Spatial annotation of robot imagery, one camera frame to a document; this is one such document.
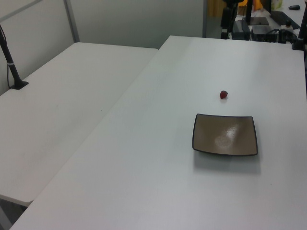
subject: computer mouse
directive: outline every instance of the computer mouse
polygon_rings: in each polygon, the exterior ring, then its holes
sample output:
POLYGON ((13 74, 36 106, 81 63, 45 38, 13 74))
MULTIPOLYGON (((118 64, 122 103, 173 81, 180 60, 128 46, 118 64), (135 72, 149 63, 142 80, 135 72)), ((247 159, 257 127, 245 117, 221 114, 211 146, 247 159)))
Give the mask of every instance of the computer mouse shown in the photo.
POLYGON ((293 5, 293 6, 289 6, 289 9, 290 10, 294 10, 294 11, 297 11, 299 10, 301 7, 299 5, 293 5))

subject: white table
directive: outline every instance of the white table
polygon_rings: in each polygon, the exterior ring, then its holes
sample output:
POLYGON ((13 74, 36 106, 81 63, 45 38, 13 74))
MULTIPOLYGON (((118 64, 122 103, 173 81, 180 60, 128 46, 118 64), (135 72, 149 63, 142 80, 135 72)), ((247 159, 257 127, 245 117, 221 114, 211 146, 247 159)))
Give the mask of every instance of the white table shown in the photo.
POLYGON ((305 229, 306 140, 303 52, 170 37, 12 230, 305 229), (196 113, 253 116, 259 154, 194 151, 196 113))
POLYGON ((76 43, 0 97, 0 198, 28 206, 156 49, 76 43))

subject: black cable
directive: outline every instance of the black cable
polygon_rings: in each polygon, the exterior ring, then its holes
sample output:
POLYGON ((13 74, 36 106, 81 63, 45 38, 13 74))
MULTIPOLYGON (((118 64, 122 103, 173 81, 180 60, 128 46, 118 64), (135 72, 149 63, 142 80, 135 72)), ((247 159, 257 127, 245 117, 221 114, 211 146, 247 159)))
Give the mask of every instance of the black cable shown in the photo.
POLYGON ((9 83, 9 65, 7 65, 7 81, 8 81, 8 87, 9 87, 9 89, 11 88, 10 87, 10 83, 9 83))
POLYGON ((247 3, 245 4, 245 6, 244 6, 244 9, 243 9, 243 14, 242 14, 242 22, 241 22, 241 29, 242 29, 242 31, 245 33, 245 31, 244 31, 244 29, 243 29, 243 22, 244 22, 244 13, 245 13, 245 9, 246 9, 246 7, 247 7, 247 3))
POLYGON ((245 14, 245 10, 246 10, 246 7, 247 7, 247 3, 245 4, 245 6, 244 6, 244 9, 243 9, 243 14, 242 14, 242 20, 244 20, 244 14, 245 14))
POLYGON ((278 32, 278 31, 279 31, 279 29, 273 29, 273 30, 271 30, 271 31, 268 31, 268 32, 263 36, 262 42, 264 42, 264 39, 266 38, 266 36, 267 36, 269 33, 274 32, 273 34, 275 34, 275 33, 278 32))

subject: stand base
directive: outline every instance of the stand base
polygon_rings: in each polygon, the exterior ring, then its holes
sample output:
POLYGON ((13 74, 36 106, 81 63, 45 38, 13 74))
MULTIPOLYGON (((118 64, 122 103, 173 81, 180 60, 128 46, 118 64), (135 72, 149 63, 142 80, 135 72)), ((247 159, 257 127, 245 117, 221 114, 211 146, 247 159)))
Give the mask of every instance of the stand base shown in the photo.
POLYGON ((26 82, 26 81, 23 81, 23 85, 21 85, 21 86, 15 86, 15 85, 12 85, 11 86, 11 89, 15 89, 15 90, 20 90, 20 89, 22 89, 24 86, 26 86, 27 84, 29 84, 28 82, 26 82))
POLYGON ((248 25, 269 25, 269 22, 264 17, 250 18, 250 22, 248 22, 248 25))

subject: black stand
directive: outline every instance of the black stand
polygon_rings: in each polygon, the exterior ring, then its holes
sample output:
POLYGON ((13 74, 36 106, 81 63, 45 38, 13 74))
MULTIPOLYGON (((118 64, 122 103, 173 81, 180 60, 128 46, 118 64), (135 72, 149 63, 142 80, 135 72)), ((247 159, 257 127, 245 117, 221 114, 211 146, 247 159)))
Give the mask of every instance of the black stand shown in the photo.
POLYGON ((292 49, 294 50, 305 50, 305 44, 304 44, 304 36, 306 33, 306 26, 307 26, 307 2, 305 0, 305 11, 304 11, 304 16, 302 20, 302 25, 301 29, 299 30, 298 38, 295 43, 292 44, 292 49))
POLYGON ((11 57, 9 48, 7 46, 5 34, 4 34, 3 30, 2 30, 1 25, 0 25, 0 45, 1 45, 2 51, 3 51, 4 56, 5 56, 5 59, 6 59, 7 63, 8 63, 8 65, 9 65, 9 68, 10 68, 10 70, 12 72, 12 75, 13 75, 13 78, 14 78, 14 81, 15 81, 15 84, 11 88, 19 90, 19 89, 23 88, 24 86, 26 86, 29 83, 26 82, 26 81, 22 81, 20 79, 20 77, 19 77, 19 74, 18 74, 17 69, 15 67, 15 64, 13 62, 13 59, 11 57))

